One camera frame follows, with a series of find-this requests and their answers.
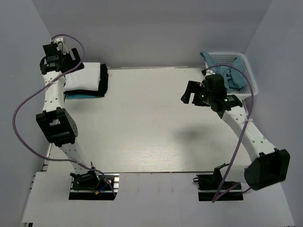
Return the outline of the white t shirt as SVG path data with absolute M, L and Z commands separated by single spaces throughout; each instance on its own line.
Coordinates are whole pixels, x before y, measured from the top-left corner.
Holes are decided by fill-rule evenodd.
M 64 91 L 97 91 L 100 82 L 100 63 L 84 62 L 84 68 L 65 75 Z

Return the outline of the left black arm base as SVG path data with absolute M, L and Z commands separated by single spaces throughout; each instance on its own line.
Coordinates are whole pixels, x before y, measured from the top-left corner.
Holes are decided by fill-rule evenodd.
M 113 201 L 118 193 L 119 174 L 98 174 L 98 180 L 78 181 L 72 177 L 70 201 Z

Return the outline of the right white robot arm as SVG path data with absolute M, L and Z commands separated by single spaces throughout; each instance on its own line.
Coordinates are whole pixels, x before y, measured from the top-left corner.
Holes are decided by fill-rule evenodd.
M 229 95 L 220 80 L 207 77 L 203 82 L 189 81 L 181 97 L 184 104 L 209 107 L 218 114 L 236 134 L 239 145 L 246 149 L 251 163 L 248 166 L 224 163 L 214 168 L 213 176 L 203 178 L 202 185 L 229 189 L 236 183 L 246 183 L 252 190 L 283 182 L 286 179 L 290 154 L 286 149 L 278 149 L 269 142 L 243 107 L 236 95 Z

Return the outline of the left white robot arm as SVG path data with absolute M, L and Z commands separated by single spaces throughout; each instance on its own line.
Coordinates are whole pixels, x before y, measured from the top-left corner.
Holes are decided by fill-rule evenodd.
M 78 181 L 84 181 L 85 185 L 94 189 L 99 186 L 100 177 L 90 170 L 83 168 L 85 165 L 91 168 L 77 141 L 78 128 L 76 122 L 64 108 L 65 76 L 62 73 L 77 67 L 84 68 L 80 63 L 80 56 L 76 48 L 63 51 L 58 44 L 43 46 L 45 57 L 40 62 L 40 69 L 47 89 L 45 90 L 45 103 L 42 113 L 36 115 L 36 121 L 48 142 L 58 147 L 68 159 L 72 160 L 74 171 L 70 176 Z

